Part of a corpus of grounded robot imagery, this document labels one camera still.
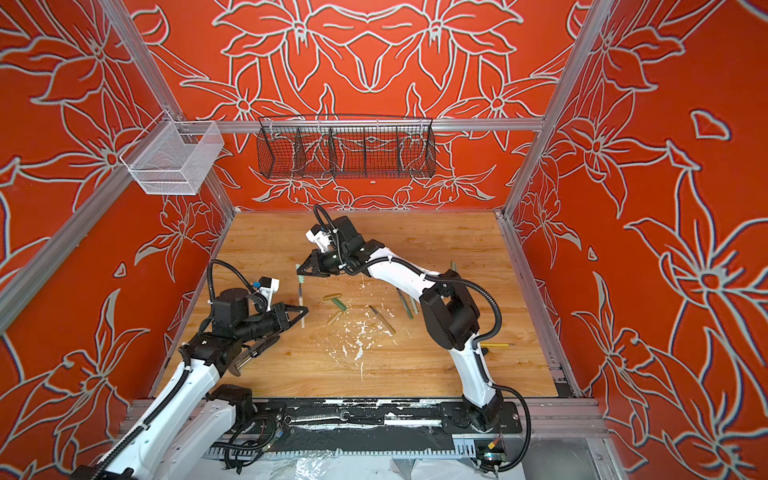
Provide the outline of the dark green pen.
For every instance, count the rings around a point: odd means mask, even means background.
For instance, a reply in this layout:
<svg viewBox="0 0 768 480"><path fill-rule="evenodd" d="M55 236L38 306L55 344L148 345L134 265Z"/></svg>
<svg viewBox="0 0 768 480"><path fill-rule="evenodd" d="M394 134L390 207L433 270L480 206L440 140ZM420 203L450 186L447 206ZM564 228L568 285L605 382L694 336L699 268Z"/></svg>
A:
<svg viewBox="0 0 768 480"><path fill-rule="evenodd" d="M410 301L408 300L408 298L406 297L405 293L402 290L398 289L397 293L403 305L403 308L406 312L406 315L408 316L409 319L413 319L414 313L413 313L413 310L411 309Z"/></svg>

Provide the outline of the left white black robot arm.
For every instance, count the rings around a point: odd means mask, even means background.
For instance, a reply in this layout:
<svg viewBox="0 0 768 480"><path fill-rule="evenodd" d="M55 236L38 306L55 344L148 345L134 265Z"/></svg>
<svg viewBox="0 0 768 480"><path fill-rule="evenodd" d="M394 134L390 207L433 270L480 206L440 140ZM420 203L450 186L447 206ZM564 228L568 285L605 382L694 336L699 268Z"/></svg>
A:
<svg viewBox="0 0 768 480"><path fill-rule="evenodd" d="M206 268L210 312L179 348L170 383L128 432L74 479L182 479L210 449L224 466L241 471L283 434L279 409L257 407L250 389L220 381L301 323L309 309L275 303L275 278L248 281L233 265L213 259Z"/></svg>

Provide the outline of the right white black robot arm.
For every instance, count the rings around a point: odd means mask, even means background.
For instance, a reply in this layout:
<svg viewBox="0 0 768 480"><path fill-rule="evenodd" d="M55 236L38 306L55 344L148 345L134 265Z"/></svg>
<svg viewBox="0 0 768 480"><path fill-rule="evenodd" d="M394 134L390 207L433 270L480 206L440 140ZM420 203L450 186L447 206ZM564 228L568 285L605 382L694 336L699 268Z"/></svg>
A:
<svg viewBox="0 0 768 480"><path fill-rule="evenodd" d="M498 475L521 465L532 440L529 406L517 390L493 381L481 348L502 327L502 312L492 295L454 270L439 273L423 269L383 243L364 239L348 217L333 219L320 204L313 207L313 214L316 224L306 237L315 248L297 273L322 278L363 274L418 301L427 333L448 351L459 375L469 425L481 432L493 430L506 393L519 401L523 410L524 437L516 455L510 460L493 459L494 449L490 447L474 461L475 467Z"/></svg>

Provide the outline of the beige fountain pen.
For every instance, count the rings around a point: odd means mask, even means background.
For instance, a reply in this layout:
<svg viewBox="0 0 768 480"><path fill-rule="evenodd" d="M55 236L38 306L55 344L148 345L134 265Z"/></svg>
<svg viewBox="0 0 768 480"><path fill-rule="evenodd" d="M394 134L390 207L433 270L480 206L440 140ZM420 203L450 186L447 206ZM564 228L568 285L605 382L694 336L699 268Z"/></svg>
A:
<svg viewBox="0 0 768 480"><path fill-rule="evenodd" d="M299 283L298 283L298 301L299 301L299 306L304 307L303 281L301 279L299 279ZM300 325L302 329L305 328L305 320L303 317L300 319Z"/></svg>

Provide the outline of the mint green pen cap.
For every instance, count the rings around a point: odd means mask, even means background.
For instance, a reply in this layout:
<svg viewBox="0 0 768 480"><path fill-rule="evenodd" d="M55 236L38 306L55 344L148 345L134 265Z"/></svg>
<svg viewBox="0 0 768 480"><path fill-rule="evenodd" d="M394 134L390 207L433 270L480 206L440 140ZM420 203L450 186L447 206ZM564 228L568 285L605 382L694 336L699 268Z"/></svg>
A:
<svg viewBox="0 0 768 480"><path fill-rule="evenodd" d="M304 280L304 276L300 274L301 265L300 264L295 264L295 268L296 268L298 283L299 283L299 285L302 285L305 280Z"/></svg>

